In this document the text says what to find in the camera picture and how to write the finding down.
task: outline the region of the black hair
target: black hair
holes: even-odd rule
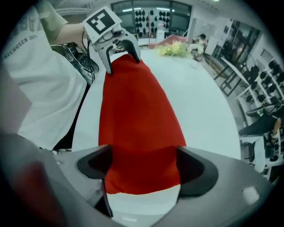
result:
[[[203,39],[206,39],[206,35],[205,35],[204,33],[202,33],[202,34],[200,35],[200,37],[203,38]]]

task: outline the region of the white t-shirt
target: white t-shirt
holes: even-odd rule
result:
[[[45,12],[38,13],[38,7]],[[1,63],[32,102],[19,135],[49,150],[70,129],[87,84],[67,59],[50,47],[47,36],[52,37],[64,25],[64,19],[54,15],[47,2],[31,7],[1,53]],[[48,17],[55,23],[54,17],[60,17],[61,23],[42,24],[40,19]]]

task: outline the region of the pink cloth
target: pink cloth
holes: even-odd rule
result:
[[[177,35],[170,35],[165,40],[159,42],[159,43],[149,43],[148,47],[149,49],[154,49],[157,46],[165,46],[165,45],[171,45],[174,41],[181,41],[182,43],[186,43],[187,37],[181,37]]]

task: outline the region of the red cloth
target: red cloth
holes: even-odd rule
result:
[[[185,146],[174,111],[147,65],[130,55],[106,74],[99,145],[113,145],[109,194],[146,194],[180,184],[176,146]]]

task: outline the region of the t-shirt sleeve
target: t-shirt sleeve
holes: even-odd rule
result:
[[[68,22],[60,16],[47,0],[41,0],[35,6],[49,43],[53,43],[62,27]]]

